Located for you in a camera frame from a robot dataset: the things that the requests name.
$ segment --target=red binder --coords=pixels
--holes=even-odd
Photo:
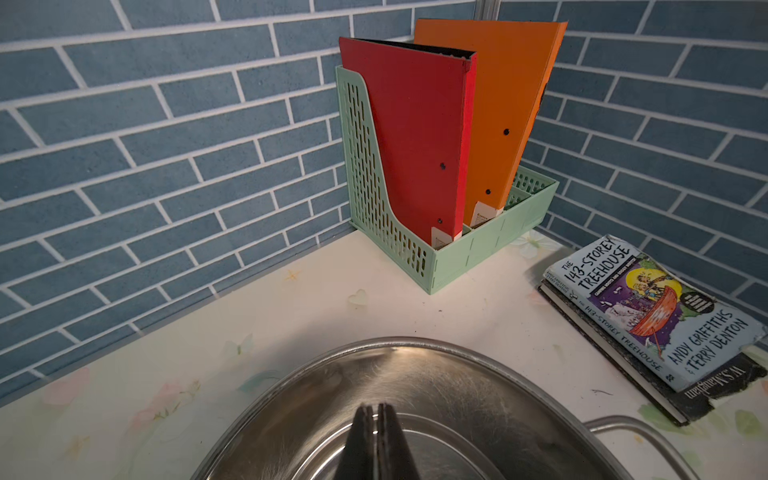
[[[392,211],[435,248],[459,238],[475,96],[473,51],[340,38],[368,88]]]

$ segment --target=book spine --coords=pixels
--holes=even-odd
[[[639,359],[643,365],[645,365],[651,372],[655,373],[666,384],[668,384],[675,392],[686,389],[690,383],[675,369],[670,368],[666,362],[662,361],[657,356],[651,355],[641,343],[639,343],[632,335],[625,332],[623,329],[616,327],[608,319],[605,319],[601,315],[601,311],[592,305],[587,299],[576,292],[575,289],[570,288],[564,278],[548,268],[544,274],[545,279],[558,290],[560,290],[565,296],[570,299],[578,308],[589,315],[589,318],[598,324],[609,335],[613,336],[629,353],[635,358]]]

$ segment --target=blue tile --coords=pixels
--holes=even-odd
[[[268,257],[269,255],[282,250],[285,247],[287,247],[287,245],[283,235],[275,235],[257,243],[256,245],[253,245],[252,247],[243,249],[243,251],[240,252],[240,258],[243,259],[244,264],[250,265],[252,263],[258,262],[264,257]]]
[[[241,70],[237,74],[246,100],[256,100],[320,84],[315,58]]]
[[[0,42],[122,30],[112,5],[102,0],[25,0],[5,4],[0,15]]]
[[[0,283],[27,275],[58,261],[40,243],[25,243],[0,252]]]
[[[2,401],[2,399],[6,396],[11,395],[13,392],[17,392],[18,390],[23,389],[27,385],[31,385],[38,380],[43,382],[43,380],[40,380],[38,377],[32,375],[29,372],[24,372],[21,375],[13,377],[12,379],[5,380],[3,383],[0,383],[0,401]]]
[[[302,155],[301,160],[304,163],[304,171],[308,174],[340,164],[344,161],[344,145],[338,143],[311,151]]]
[[[581,55],[581,47],[583,46],[584,37],[563,37],[563,42],[560,44],[560,51],[558,51],[558,57],[555,61],[575,65],[579,55]]]
[[[504,22],[552,22],[557,2],[502,2],[498,19]]]
[[[768,41],[765,2],[657,2],[644,35]]]
[[[289,15],[310,11],[306,0],[217,0],[222,20]]]
[[[133,28],[214,21],[206,0],[120,0],[120,5]]]
[[[725,133],[721,131],[651,118],[638,140],[683,154],[708,158],[723,138]]]
[[[284,184],[298,177],[301,177],[299,160],[291,158],[238,177],[228,178],[176,197],[167,198],[161,203],[168,216],[173,221],[177,221],[228,204],[239,198],[257,194],[262,190]]]
[[[259,139],[265,161],[285,157],[297,151],[315,147],[328,141],[326,122],[319,121],[305,127],[294,128],[280,134]]]
[[[374,40],[411,34],[411,9],[354,15],[355,36]]]
[[[22,158],[0,164],[0,197],[26,197],[129,167],[111,140]]]
[[[643,117],[613,108],[569,100],[565,102],[560,121],[617,137],[632,138],[643,123]]]
[[[308,204],[296,205],[193,247],[192,254],[198,261],[207,262],[260,238],[268,237],[309,217],[310,207]]]
[[[339,94],[335,88],[292,97],[290,107],[295,121],[305,121],[339,111]]]
[[[523,150],[523,158],[537,164],[544,157],[544,150],[545,148],[541,145],[529,141],[527,144],[525,144],[525,150]]]
[[[638,232],[634,228],[626,227],[601,215],[595,215],[589,223],[589,230],[600,235],[613,235],[635,245],[636,247],[645,240],[645,233]]]
[[[32,143],[32,140],[24,133],[11,114],[5,110],[0,111],[0,155],[34,147],[35,144]]]
[[[671,207],[680,191],[664,185],[655,184],[634,175],[619,173],[611,185],[611,190],[617,194],[632,198],[646,205],[666,210]]]
[[[379,0],[315,0],[315,12],[381,5]]]
[[[275,190],[277,205],[285,207],[333,187],[333,172],[327,171]]]
[[[704,254],[756,278],[768,280],[768,255],[721,238]]]
[[[84,218],[93,217],[83,200],[74,192],[46,197],[17,207],[0,210],[0,244],[52,230]]]
[[[223,73],[161,84],[165,101],[175,117],[240,103],[232,74]]]
[[[276,101],[128,135],[122,140],[136,163],[142,165],[249,137],[288,123],[285,102]]]
[[[763,186],[754,178],[603,137],[592,137],[586,155],[739,204],[747,202]]]
[[[25,369],[33,363],[59,353],[70,346],[72,346],[72,342],[66,337],[59,332],[53,332],[4,353],[0,355],[0,378]]]
[[[227,228],[232,228],[241,223],[245,223],[248,220],[266,215],[272,210],[275,210],[272,196],[264,194],[237,205],[233,205],[232,207],[222,209],[221,218],[224,220],[224,224],[227,225]]]
[[[165,303],[165,298],[157,289],[153,289],[86,317],[79,322],[72,323],[65,329],[79,340],[89,339],[163,303]]]
[[[102,41],[65,50],[92,87],[274,56],[266,25]]]
[[[659,240],[651,240],[644,251],[663,265],[724,292],[733,291],[746,280],[741,275],[661,243]]]
[[[419,7],[416,9],[415,19],[420,18],[444,18],[446,20],[472,20],[475,17],[475,3],[457,3],[453,5],[440,5],[436,7]]]
[[[245,280],[248,280],[252,276],[255,276],[258,273],[263,272],[264,270],[267,270],[273,266],[276,266],[279,263],[283,263],[286,260],[290,259],[291,257],[294,257],[299,253],[302,253],[303,251],[314,247],[315,245],[316,245],[315,240],[310,238],[306,242],[303,242],[294,247],[291,247],[282,253],[278,253],[273,257],[270,257],[262,262],[259,262],[256,265],[249,266],[246,269],[235,273],[233,276],[229,276],[224,280],[221,280],[220,282],[215,283],[214,288],[216,289],[217,292],[221,292],[228,288],[231,288],[232,286],[236,286],[238,283],[244,282]]]
[[[566,197],[691,250],[699,250],[712,238],[704,230],[576,182],[571,182]]]
[[[101,212],[117,210],[197,183],[189,161],[181,160],[83,188]]]
[[[558,189],[557,189],[557,192],[559,194],[562,194],[563,190],[565,190],[565,182],[568,181],[567,177],[564,177],[564,176],[559,175],[559,174],[553,174],[549,170],[545,170],[545,169],[541,168],[540,165],[534,164],[533,162],[530,162],[530,161],[527,161],[524,158],[522,160],[520,160],[520,165],[522,165],[523,167],[526,167],[526,168],[530,168],[533,171],[537,171],[538,173],[540,173],[542,175],[546,175],[547,177],[550,177],[550,178],[555,179],[558,182],[560,182],[560,184],[558,185]]]
[[[163,227],[165,220],[154,205],[146,205],[45,240],[64,258],[79,257],[142,233]]]
[[[674,214],[728,233],[736,238],[768,248],[768,220],[688,195]]]
[[[157,262],[150,263],[118,278],[114,278],[96,286],[111,302],[139,290],[153,286],[179,273],[194,268],[192,260],[185,252],[179,252]]]
[[[679,44],[592,38],[581,64],[666,77],[682,52]]]
[[[558,117],[558,113],[560,113],[560,106],[562,104],[562,98],[553,97],[551,95],[544,95],[541,97],[541,103],[539,104],[537,115],[554,120]]]
[[[737,135],[728,142],[725,150],[717,156],[716,161],[768,175],[768,161],[766,159],[768,159],[768,142]]]
[[[288,241],[291,243],[300,242],[307,237],[311,237],[315,233],[325,230],[328,227],[332,227],[339,222],[339,212],[331,210],[327,214],[315,217],[312,220],[297,225],[294,228],[288,230]]]
[[[0,54],[0,101],[77,87],[53,48]]]
[[[55,296],[88,285],[134,265],[121,248],[99,253],[77,263],[43,273],[9,287],[16,295],[35,305]]]
[[[754,305],[762,311],[768,310],[768,288],[760,285],[759,283],[753,283],[748,286],[746,290],[739,293],[737,298]]]
[[[563,2],[558,22],[576,31],[634,33],[648,2]]]
[[[11,300],[4,293],[0,293],[0,319],[22,310],[24,307]]]
[[[571,177],[580,178],[591,184],[603,187],[614,174],[613,169],[582,160],[573,155],[550,149],[544,159],[544,165]]]
[[[281,55],[339,46],[339,37],[349,37],[349,17],[318,18],[275,24]]]
[[[552,198],[552,203],[549,204],[549,211],[580,225],[584,225],[591,214],[586,208],[574,205],[560,197]]]
[[[613,80],[614,78],[610,75],[555,67],[552,68],[547,89],[602,101],[611,88]]]
[[[103,306],[104,303],[97,296],[85,290],[0,323],[0,349],[8,348]]]
[[[252,141],[234,147],[224,148],[194,158],[203,179],[220,177],[233,172],[255,167],[260,163],[256,145]]]
[[[240,262],[237,261],[234,255],[224,257],[217,262],[213,262],[210,265],[206,265],[192,273],[188,273],[176,280],[171,280],[163,285],[163,290],[171,298],[178,298],[187,292],[191,292],[196,288],[211,283],[220,279],[222,276],[226,276],[228,273],[232,273],[240,269]]]
[[[86,343],[83,346],[66,352],[64,355],[57,356],[53,360],[49,360],[43,363],[36,370],[43,375],[51,375],[59,370],[70,367],[75,368],[75,363],[80,362],[83,359],[87,359],[88,362],[92,362],[97,358],[106,355],[114,350],[115,343],[122,345],[122,340],[127,339],[131,335],[134,335],[134,331],[129,326],[122,326],[119,329],[109,332],[107,335],[100,336],[97,339]]]
[[[323,66],[323,80],[326,84],[336,83],[336,67],[341,65],[341,54],[324,55],[320,57]]]
[[[338,207],[349,201],[349,188],[339,187],[331,190],[327,194],[320,195],[312,199],[312,211],[315,213],[323,212],[329,208]]]
[[[578,152],[584,145],[584,141],[587,140],[587,134],[583,131],[572,130],[568,127],[539,120],[533,125],[531,138]]]
[[[763,88],[768,81],[768,51],[694,45],[677,77]]]
[[[768,133],[768,98],[621,78],[611,103]]]
[[[144,330],[150,326],[155,325],[157,322],[160,322],[161,320],[165,320],[173,315],[176,315],[179,312],[182,312],[182,310],[185,310],[193,306],[195,303],[199,303],[209,299],[212,296],[213,294],[210,292],[209,289],[195,292],[192,295],[185,296],[183,299],[177,300],[173,302],[171,305],[164,306],[163,308],[157,311],[154,311],[149,315],[142,316],[140,319],[134,322],[134,325]]]
[[[165,120],[151,87],[18,109],[46,144]]]
[[[210,214],[182,223],[168,230],[163,230],[150,237],[136,240],[128,246],[139,260],[146,262],[165,253],[185,247],[190,243],[210,237],[220,231],[221,225],[219,225],[219,220],[216,219],[216,215]]]

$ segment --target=metal handle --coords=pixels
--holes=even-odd
[[[699,475],[688,465],[685,458],[659,432],[648,424],[625,415],[612,415],[601,419],[591,420],[584,424],[594,434],[611,430],[629,430],[642,435],[670,464],[682,480],[700,480]]]

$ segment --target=white grout line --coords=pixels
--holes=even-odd
[[[219,5],[216,5],[216,0],[208,0],[210,2],[210,10],[214,14],[214,22],[221,22],[221,14],[219,13]]]
[[[67,259],[65,259],[63,255],[61,255],[58,251],[56,251],[56,249],[50,243],[48,243],[48,241],[45,238],[38,238],[38,243],[40,243],[42,247],[48,251],[48,253],[53,255],[53,257],[59,263],[67,261]]]
[[[200,174],[200,170],[197,169],[197,164],[194,163],[194,158],[189,157],[190,165],[192,166],[192,170],[194,171],[194,176],[197,177],[197,182],[202,184],[205,180],[203,179],[203,175]]]
[[[114,143],[118,146],[118,150],[123,154],[123,157],[125,157],[125,161],[128,162],[128,165],[130,165],[131,168],[136,168],[136,162],[134,161],[134,158],[131,156],[131,153],[125,147],[125,144],[123,144],[123,141],[120,139],[120,137],[115,137],[112,139],[112,141],[114,141]]]
[[[91,201],[90,198],[88,198],[88,195],[85,194],[85,192],[81,188],[75,188],[74,192],[77,194],[78,197],[80,197],[80,200],[83,200],[83,203],[88,206],[88,208],[91,209],[91,212],[98,216],[101,215],[101,212],[99,211],[98,207]]]
[[[131,22],[128,20],[128,16],[125,14],[122,5],[120,5],[120,0],[109,0],[109,2],[112,4],[112,8],[114,8],[114,13],[118,15],[118,19],[120,19],[120,25],[123,25],[123,30],[133,30],[133,27],[131,27]]]
[[[240,103],[245,103],[245,94],[243,93],[243,85],[240,84],[240,77],[237,75],[237,70],[232,70],[232,79],[235,80],[235,88],[237,89],[237,97],[240,99]]]
[[[637,139],[640,138],[640,136],[643,134],[643,131],[645,130],[645,127],[648,126],[648,122],[650,121],[650,117],[647,115],[643,119],[643,123],[640,124],[640,127],[635,132],[634,136],[632,137],[632,141],[637,141]]]
[[[85,83],[85,79],[82,75],[80,75],[78,68],[74,66],[72,59],[69,58],[69,55],[67,55],[67,52],[64,51],[64,48],[61,45],[56,45],[53,47],[53,49],[56,51],[59,60],[61,60],[61,63],[64,64],[67,72],[69,72],[74,82],[78,85],[78,88],[88,88],[88,85]]]
[[[18,126],[22,128],[24,133],[27,134],[29,139],[32,140],[32,143],[34,143],[36,147],[40,148],[45,146],[43,139],[40,138],[35,129],[33,129],[32,126],[27,123],[26,119],[22,117],[22,115],[18,113],[15,108],[9,108],[8,113],[13,117],[14,120],[16,120]]]
[[[709,158],[707,158],[707,160],[716,161],[720,154],[723,153],[723,150],[725,150],[725,148],[728,146],[730,141],[733,140],[733,137],[735,137],[735,135],[732,133],[727,133],[725,137],[723,137],[723,140],[720,142],[720,144],[717,145],[717,148],[715,148],[715,150],[710,154]]]
[[[173,118],[174,113],[170,111],[170,106],[168,105],[168,102],[165,101],[165,95],[163,95],[163,92],[160,90],[160,86],[157,84],[152,84],[152,90],[154,90],[154,94],[157,95],[157,101],[160,102],[160,106],[163,108],[165,117]]]
[[[131,250],[127,244],[121,245],[121,247],[123,247],[123,251],[131,258],[131,260],[134,261],[136,265],[141,265],[141,260],[139,260],[139,257],[136,257],[136,253],[134,253],[134,251]]]
[[[280,48],[277,46],[277,35],[275,34],[275,25],[270,23],[268,24],[268,27],[270,29],[270,40],[272,40],[272,53],[275,55],[275,58],[280,57]]]
[[[111,303],[109,299],[106,296],[104,296],[102,292],[98,291],[98,289],[95,286],[90,287],[89,290],[91,291],[91,293],[97,296],[98,299],[104,303],[104,305],[109,305]]]

